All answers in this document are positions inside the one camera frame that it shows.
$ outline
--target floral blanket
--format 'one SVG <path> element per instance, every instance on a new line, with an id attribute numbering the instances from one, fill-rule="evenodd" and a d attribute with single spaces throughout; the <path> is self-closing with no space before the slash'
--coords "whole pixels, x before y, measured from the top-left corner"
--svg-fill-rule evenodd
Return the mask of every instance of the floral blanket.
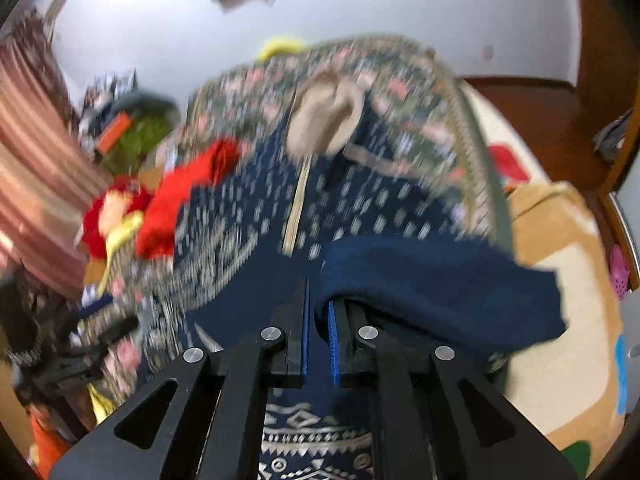
<path id="1" fill-rule="evenodd" d="M 432 52 L 403 38 L 327 43 L 213 79 L 191 100 L 178 163 L 190 161 L 220 136 L 247 142 L 268 136 L 296 88 L 327 69 L 351 75 L 369 91 L 374 110 L 388 124 L 395 158 L 420 169 L 421 184 L 441 199 L 463 232 L 511 251 L 506 200 L 458 83 Z M 96 385 L 116 404 L 133 393 L 138 380 L 147 380 L 184 350 L 175 337 L 182 317 L 152 293 L 170 272 L 171 261 L 136 259 L 133 242 L 125 244 L 110 270 L 116 300 L 82 327 L 88 342 L 123 316 L 135 313 L 140 319 L 136 334 L 113 349 L 105 378 Z M 192 343 L 207 347 L 198 337 Z"/>

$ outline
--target pink curtain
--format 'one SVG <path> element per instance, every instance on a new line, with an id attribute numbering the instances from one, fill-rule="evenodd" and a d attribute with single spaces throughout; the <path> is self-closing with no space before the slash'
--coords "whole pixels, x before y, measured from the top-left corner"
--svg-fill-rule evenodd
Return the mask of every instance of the pink curtain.
<path id="1" fill-rule="evenodd" d="M 0 44 L 0 263 L 22 261 L 68 298 L 82 288 L 86 256 L 73 247 L 82 215 L 111 180 L 76 145 L 76 121 L 32 14 Z"/>

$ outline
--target zipper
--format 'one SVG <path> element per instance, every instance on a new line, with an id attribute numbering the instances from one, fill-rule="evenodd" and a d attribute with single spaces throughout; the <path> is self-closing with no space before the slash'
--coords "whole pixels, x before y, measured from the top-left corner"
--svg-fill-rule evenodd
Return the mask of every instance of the zipper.
<path id="1" fill-rule="evenodd" d="M 282 254 L 285 256 L 291 256 L 293 254 L 293 247 L 296 243 L 296 237 L 298 236 L 302 206 L 305 203 L 306 181 L 309 179 L 309 172 L 311 170 L 311 159 L 311 156 L 305 157 L 302 163 L 302 169 L 300 170 L 300 176 L 298 177 L 298 183 L 296 184 L 296 193 L 293 197 L 291 213 L 284 231 L 284 240 L 282 241 Z"/>

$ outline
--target floor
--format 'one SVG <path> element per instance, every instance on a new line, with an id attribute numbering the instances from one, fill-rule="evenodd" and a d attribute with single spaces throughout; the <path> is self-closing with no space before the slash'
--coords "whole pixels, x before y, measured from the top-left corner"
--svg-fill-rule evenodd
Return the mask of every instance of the floor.
<path id="1" fill-rule="evenodd" d="M 569 181 L 580 190 L 596 217 L 608 254 L 614 235 L 595 190 L 604 182 L 609 165 L 593 153 L 591 142 L 601 125 L 595 124 L 567 86 L 512 78 L 467 80 L 513 125 L 552 180 Z"/>

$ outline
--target pink crocs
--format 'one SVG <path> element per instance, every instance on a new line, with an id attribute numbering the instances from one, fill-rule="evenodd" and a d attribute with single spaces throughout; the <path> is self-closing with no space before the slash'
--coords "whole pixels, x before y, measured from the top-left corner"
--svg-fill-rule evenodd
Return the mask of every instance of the pink crocs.
<path id="1" fill-rule="evenodd" d="M 618 295 L 620 301 L 626 296 L 626 284 L 629 281 L 629 268 L 626 266 L 622 248 L 619 245 L 613 246 L 609 253 L 609 269 L 611 272 L 611 285 Z"/>

